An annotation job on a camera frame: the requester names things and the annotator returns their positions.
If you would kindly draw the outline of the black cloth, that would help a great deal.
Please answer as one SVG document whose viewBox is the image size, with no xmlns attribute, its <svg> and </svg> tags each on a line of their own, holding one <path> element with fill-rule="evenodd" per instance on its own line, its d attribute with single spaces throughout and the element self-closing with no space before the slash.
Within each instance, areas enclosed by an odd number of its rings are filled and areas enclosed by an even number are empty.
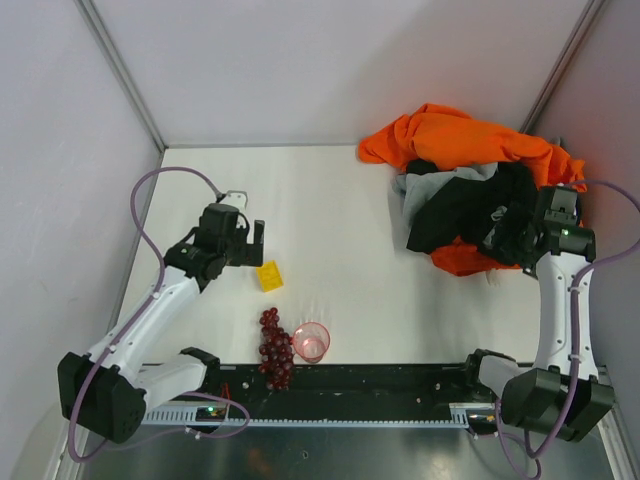
<svg viewBox="0 0 640 480">
<path fill-rule="evenodd" d="M 407 171 L 418 162 L 427 161 L 413 160 Z M 492 257 L 492 228 L 513 202 L 533 209 L 537 194 L 530 170 L 520 163 L 497 163 L 486 181 L 451 179 L 419 209 L 406 248 L 460 277 L 517 268 Z"/>
</svg>

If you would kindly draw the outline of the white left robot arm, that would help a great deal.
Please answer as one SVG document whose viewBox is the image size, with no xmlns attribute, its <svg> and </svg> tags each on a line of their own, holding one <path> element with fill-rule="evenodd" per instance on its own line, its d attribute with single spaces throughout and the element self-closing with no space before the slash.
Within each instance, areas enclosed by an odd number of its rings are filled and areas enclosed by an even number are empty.
<svg viewBox="0 0 640 480">
<path fill-rule="evenodd" d="M 60 361 L 60 403 L 70 423 L 122 444 L 147 412 L 212 384 L 220 361 L 201 349 L 185 348 L 158 365 L 144 361 L 225 267 L 262 264 L 264 224 L 247 220 L 246 204 L 245 193 L 230 191 L 208 205 L 198 225 L 166 252 L 158 279 L 134 311 L 86 354 L 68 353 Z"/>
</svg>

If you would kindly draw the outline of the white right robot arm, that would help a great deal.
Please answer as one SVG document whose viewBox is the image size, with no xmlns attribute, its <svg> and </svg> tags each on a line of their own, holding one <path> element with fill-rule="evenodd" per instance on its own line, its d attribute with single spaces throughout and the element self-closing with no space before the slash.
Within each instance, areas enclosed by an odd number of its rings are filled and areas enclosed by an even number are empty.
<svg viewBox="0 0 640 480">
<path fill-rule="evenodd" d="M 598 379 L 591 350 L 589 289 L 595 234 L 579 218 L 579 198 L 544 187 L 517 241 L 525 273 L 540 291 L 540 336 L 533 365 L 478 349 L 467 358 L 472 385 L 501 401 L 505 424 L 578 442 L 611 410 L 614 390 Z"/>
</svg>

